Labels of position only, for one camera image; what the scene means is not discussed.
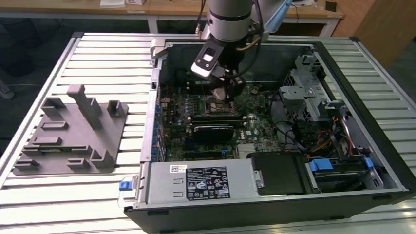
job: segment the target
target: red wire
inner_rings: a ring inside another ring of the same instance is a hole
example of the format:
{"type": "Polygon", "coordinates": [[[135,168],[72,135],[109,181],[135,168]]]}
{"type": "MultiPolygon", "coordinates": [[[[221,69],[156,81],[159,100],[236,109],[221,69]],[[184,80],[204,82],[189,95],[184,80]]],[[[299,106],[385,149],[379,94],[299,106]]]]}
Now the red wire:
{"type": "Polygon", "coordinates": [[[320,143],[320,137],[321,137],[323,133],[328,133],[328,132],[332,132],[332,131],[331,130],[320,131],[320,133],[317,135],[317,144],[320,143]]]}
{"type": "Polygon", "coordinates": [[[347,138],[347,140],[348,140],[348,144],[349,144],[349,156],[353,156],[353,153],[352,153],[352,140],[351,140],[351,138],[347,136],[347,135],[343,135],[345,138],[347,138]]]}

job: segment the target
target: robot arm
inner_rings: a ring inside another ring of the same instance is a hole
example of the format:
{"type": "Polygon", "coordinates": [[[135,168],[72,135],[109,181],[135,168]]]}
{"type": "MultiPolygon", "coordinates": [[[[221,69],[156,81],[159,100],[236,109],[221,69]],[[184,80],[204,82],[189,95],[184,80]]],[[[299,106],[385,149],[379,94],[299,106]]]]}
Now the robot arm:
{"type": "Polygon", "coordinates": [[[241,75],[252,64],[243,70],[239,69],[239,64],[244,52],[256,44],[256,55],[259,53],[264,33],[263,21],[267,19],[265,29],[271,32],[276,31],[292,0],[253,0],[253,3],[252,0],[208,1],[209,38],[191,70],[211,81],[215,97],[225,102],[240,95],[245,86],[241,75]],[[261,9],[268,15],[267,18],[261,14],[261,9]]]}

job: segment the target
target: silver cylinder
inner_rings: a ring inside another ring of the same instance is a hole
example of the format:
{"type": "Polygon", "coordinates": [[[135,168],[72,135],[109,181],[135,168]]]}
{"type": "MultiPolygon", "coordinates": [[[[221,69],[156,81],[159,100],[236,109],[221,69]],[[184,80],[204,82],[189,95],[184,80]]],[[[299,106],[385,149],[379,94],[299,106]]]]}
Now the silver cylinder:
{"type": "Polygon", "coordinates": [[[224,42],[241,40],[248,32],[251,0],[209,0],[208,23],[213,37],[224,42]]]}

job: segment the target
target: desk leg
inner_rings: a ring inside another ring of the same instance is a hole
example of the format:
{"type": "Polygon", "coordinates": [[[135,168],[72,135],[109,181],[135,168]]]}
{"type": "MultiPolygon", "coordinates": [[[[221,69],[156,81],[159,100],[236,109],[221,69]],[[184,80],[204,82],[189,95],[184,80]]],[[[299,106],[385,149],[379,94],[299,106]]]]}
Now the desk leg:
{"type": "Polygon", "coordinates": [[[329,19],[319,36],[320,37],[331,37],[332,33],[337,27],[337,24],[339,24],[339,19],[329,19]]]}
{"type": "Polygon", "coordinates": [[[157,20],[159,20],[157,16],[147,16],[147,21],[148,21],[151,33],[159,33],[157,20]]]}

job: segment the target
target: sticker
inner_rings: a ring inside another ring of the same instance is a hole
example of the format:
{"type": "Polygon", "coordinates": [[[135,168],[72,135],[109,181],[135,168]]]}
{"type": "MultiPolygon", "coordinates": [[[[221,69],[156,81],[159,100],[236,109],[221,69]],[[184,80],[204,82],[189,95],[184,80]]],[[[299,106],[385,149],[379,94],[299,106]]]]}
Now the sticker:
{"type": "Polygon", "coordinates": [[[227,167],[185,168],[185,172],[189,201],[231,198],[227,167]]]}
{"type": "Polygon", "coordinates": [[[187,165],[171,165],[171,173],[185,172],[187,165]]]}
{"type": "Polygon", "coordinates": [[[144,14],[145,11],[128,11],[128,13],[140,13],[140,14],[144,14]]]}

